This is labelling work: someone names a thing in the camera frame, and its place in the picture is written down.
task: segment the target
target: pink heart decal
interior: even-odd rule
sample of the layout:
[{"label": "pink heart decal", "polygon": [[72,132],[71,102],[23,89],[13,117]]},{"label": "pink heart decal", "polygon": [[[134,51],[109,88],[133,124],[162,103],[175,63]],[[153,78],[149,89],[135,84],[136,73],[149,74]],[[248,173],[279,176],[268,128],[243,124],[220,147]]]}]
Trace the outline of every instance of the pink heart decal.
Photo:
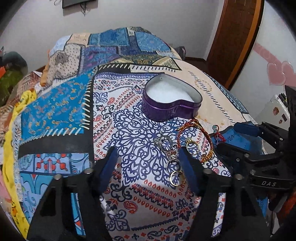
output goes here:
[{"label": "pink heart decal", "polygon": [[281,69],[278,69],[278,65],[274,63],[268,63],[267,75],[270,85],[283,85],[285,83],[285,75]]},{"label": "pink heart decal", "polygon": [[288,61],[282,63],[282,71],[286,78],[285,85],[296,86],[296,73],[294,73],[293,66]]}]

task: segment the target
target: yellow fabric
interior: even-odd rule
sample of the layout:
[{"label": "yellow fabric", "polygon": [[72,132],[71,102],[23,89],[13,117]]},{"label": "yellow fabric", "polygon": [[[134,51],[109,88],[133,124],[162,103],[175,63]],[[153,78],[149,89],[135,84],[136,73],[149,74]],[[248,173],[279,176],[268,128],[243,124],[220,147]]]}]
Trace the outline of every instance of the yellow fabric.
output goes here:
[{"label": "yellow fabric", "polygon": [[4,149],[4,161],[3,161],[3,179],[6,185],[6,188],[11,196],[12,207],[11,207],[11,215],[12,218],[18,227],[19,231],[23,235],[24,238],[27,238],[27,233],[29,229],[29,223],[22,211],[20,203],[18,201],[17,192],[15,188],[14,182],[14,172],[13,172],[13,148],[11,146],[12,141],[12,123],[17,117],[17,115],[22,111],[22,109],[36,100],[37,95],[35,90],[33,91],[25,91],[22,94],[20,103],[17,103],[13,109],[12,118],[8,127],[8,132],[5,134],[5,143],[3,145]]},{"label": "yellow fabric", "polygon": [[48,68],[49,68],[49,64],[47,64],[42,72],[41,75],[41,79],[40,79],[40,85],[41,86],[45,86],[46,82],[47,82],[47,74],[48,74]]}]

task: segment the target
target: braided bracelet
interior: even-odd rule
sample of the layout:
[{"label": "braided bracelet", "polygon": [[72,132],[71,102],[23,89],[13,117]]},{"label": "braided bracelet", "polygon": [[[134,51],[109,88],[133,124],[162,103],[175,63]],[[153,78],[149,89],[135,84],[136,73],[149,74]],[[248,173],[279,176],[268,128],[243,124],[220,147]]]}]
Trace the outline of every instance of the braided bracelet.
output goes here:
[{"label": "braided bracelet", "polygon": [[177,145],[178,148],[181,148],[181,144],[180,144],[180,136],[183,133],[183,131],[189,127],[195,127],[201,130],[201,132],[205,135],[206,139],[208,140],[208,142],[210,143],[210,151],[209,153],[206,154],[202,154],[202,158],[200,160],[200,162],[202,164],[204,164],[206,161],[210,160],[211,157],[214,154],[214,146],[213,146],[213,142],[211,140],[211,137],[209,136],[209,134],[205,131],[205,129],[201,126],[201,124],[199,123],[198,120],[196,119],[191,119],[190,121],[186,122],[183,126],[181,126],[179,129],[177,129],[178,133],[178,137],[177,137]]}]

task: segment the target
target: white wall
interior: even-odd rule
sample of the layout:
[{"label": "white wall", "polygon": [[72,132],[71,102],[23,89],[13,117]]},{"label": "white wall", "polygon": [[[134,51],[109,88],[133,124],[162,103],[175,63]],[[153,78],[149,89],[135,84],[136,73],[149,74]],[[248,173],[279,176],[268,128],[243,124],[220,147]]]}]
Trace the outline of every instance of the white wall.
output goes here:
[{"label": "white wall", "polygon": [[218,0],[218,1],[219,1],[219,4],[218,4],[218,8],[217,8],[216,18],[215,18],[215,21],[214,21],[214,24],[213,24],[212,33],[211,33],[211,36],[210,36],[210,39],[209,39],[209,43],[207,44],[207,48],[205,50],[205,55],[203,57],[205,60],[207,60],[207,57],[208,57],[208,55],[210,53],[210,50],[211,50],[211,47],[212,47],[212,44],[213,44],[213,41],[214,41],[214,38],[215,38],[215,35],[216,35],[216,31],[217,31],[217,28],[218,28],[218,25],[219,25],[219,22],[220,22],[221,13],[222,13],[222,10],[223,10],[224,0]]},{"label": "white wall", "polygon": [[[273,7],[265,2],[262,22],[256,42],[281,63],[288,61],[296,70],[296,41]],[[231,92],[255,118],[273,95],[284,91],[283,85],[269,85],[268,62],[254,50],[233,85]]]},{"label": "white wall", "polygon": [[203,58],[220,0],[98,0],[98,7],[63,11],[61,0],[27,0],[0,36],[0,46],[18,52],[35,70],[47,62],[46,51],[62,36],[126,26],[141,26],[173,47],[186,47],[188,57]]}]

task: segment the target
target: patterned bedspread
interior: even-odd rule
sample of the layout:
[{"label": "patterned bedspread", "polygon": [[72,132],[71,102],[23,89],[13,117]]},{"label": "patterned bedspread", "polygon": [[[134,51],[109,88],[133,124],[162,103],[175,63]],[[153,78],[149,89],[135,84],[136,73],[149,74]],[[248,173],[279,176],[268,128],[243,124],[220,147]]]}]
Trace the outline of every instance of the patterned bedspread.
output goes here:
[{"label": "patterned bedspread", "polygon": [[[37,99],[12,123],[13,170],[21,210],[13,216],[26,237],[36,207],[57,173],[75,175],[104,158],[110,146],[119,159],[108,188],[101,196],[106,227],[116,241],[184,240],[201,198],[185,183],[169,181],[167,158],[154,145],[160,132],[177,138],[187,120],[149,120],[141,110],[144,85],[166,73],[196,88],[203,97],[197,119],[212,133],[236,122],[251,121],[245,107],[217,81],[182,61],[165,42],[140,27],[100,34],[72,34],[59,39],[50,51],[47,83],[35,85]],[[200,144],[194,156],[209,151],[202,132],[188,129],[181,137]],[[213,156],[204,164],[219,175],[227,168]],[[213,236],[220,232],[226,195],[221,193]],[[77,233],[84,235],[76,194],[72,207]]]}]

